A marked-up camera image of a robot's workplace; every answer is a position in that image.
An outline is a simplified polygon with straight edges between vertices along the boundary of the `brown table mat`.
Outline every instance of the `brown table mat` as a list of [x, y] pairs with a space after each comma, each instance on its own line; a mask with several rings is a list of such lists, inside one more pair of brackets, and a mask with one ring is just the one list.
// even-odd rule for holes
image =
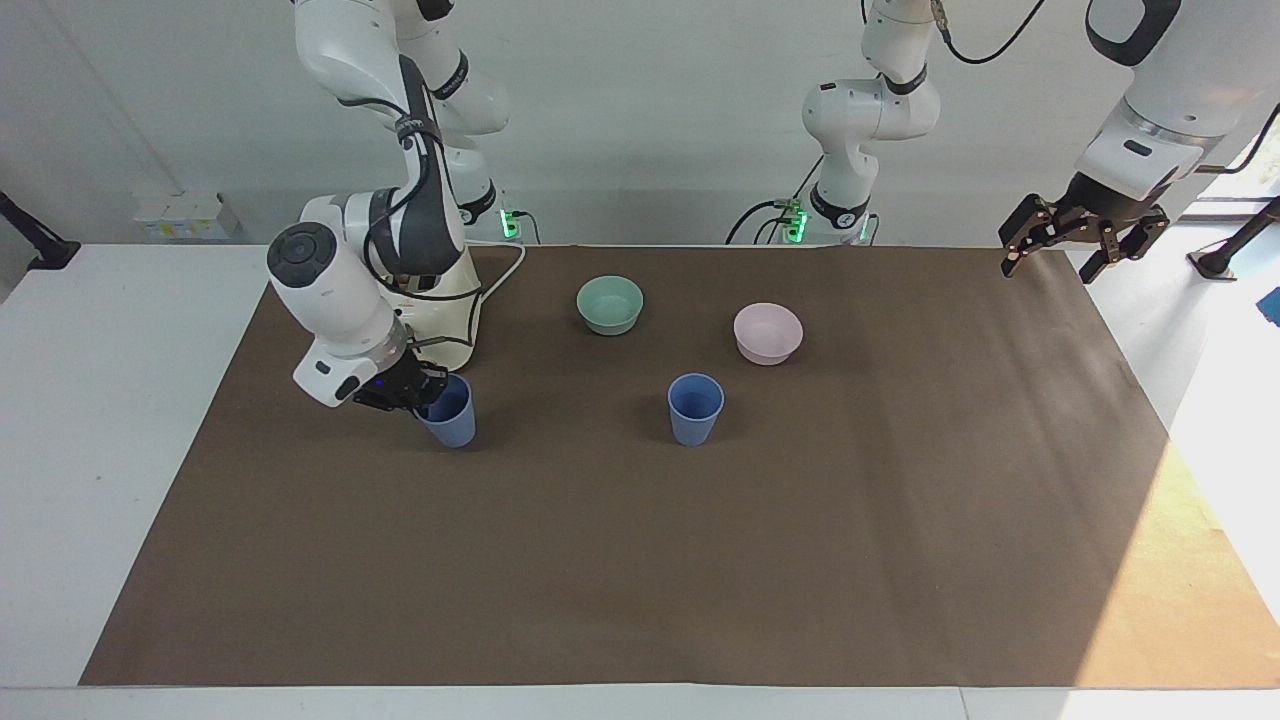
[[[531, 249], [484, 309], [465, 451], [303, 396], [269, 291], [82, 683], [1280, 684], [1065, 256], [998, 259]], [[645, 291], [618, 338], [573, 309], [605, 273]], [[772, 369], [731, 332], [762, 300], [806, 331]], [[690, 370], [727, 393], [696, 450], [664, 402]]]

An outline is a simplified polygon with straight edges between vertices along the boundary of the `blue cup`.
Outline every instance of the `blue cup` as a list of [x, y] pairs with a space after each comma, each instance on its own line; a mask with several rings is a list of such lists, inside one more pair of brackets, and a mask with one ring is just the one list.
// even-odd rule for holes
[[685, 447], [698, 447], [707, 442], [716, 427], [716, 419], [724, 409], [724, 388], [701, 373], [676, 378], [667, 389], [671, 409], [671, 432], [676, 442]]
[[471, 386], [462, 375], [449, 375], [444, 392], [424, 409], [413, 411], [413, 416], [431, 430], [445, 447], [465, 447], [476, 437], [476, 407], [471, 401]]

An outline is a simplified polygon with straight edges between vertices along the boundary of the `green bowl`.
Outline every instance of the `green bowl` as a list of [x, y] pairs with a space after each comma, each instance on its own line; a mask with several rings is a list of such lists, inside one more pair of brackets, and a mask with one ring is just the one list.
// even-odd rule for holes
[[620, 275], [602, 275], [577, 291], [577, 311], [596, 334], [616, 336], [630, 331], [641, 307], [640, 286]]

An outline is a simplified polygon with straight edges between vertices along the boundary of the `pink bowl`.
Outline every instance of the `pink bowl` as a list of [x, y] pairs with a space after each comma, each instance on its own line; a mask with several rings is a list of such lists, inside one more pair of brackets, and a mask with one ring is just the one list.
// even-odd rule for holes
[[756, 365], [783, 363], [800, 347], [804, 325], [795, 313], [772, 302], [748, 305], [733, 318], [737, 350]]

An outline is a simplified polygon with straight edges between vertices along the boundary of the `white wall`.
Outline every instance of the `white wall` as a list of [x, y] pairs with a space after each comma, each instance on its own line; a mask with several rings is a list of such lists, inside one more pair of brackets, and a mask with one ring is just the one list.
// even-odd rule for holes
[[[957, 42], [989, 50], [1029, 4], [956, 4]], [[1089, 47], [1085, 5], [1047, 4], [992, 65], [934, 46], [937, 131], [876, 149], [883, 242], [991, 246], [1023, 195], [1062, 191], [1130, 77]], [[490, 165], [548, 241], [719, 242], [817, 158], [808, 88], [870, 74], [850, 0], [463, 0], [456, 17], [474, 64], [515, 97], [511, 127], [481, 138]], [[0, 187], [88, 241], [136, 238], [129, 192], [168, 174], [221, 191], [256, 242], [307, 197], [402, 179], [378, 123], [301, 69], [284, 0], [5, 0], [0, 99]]]

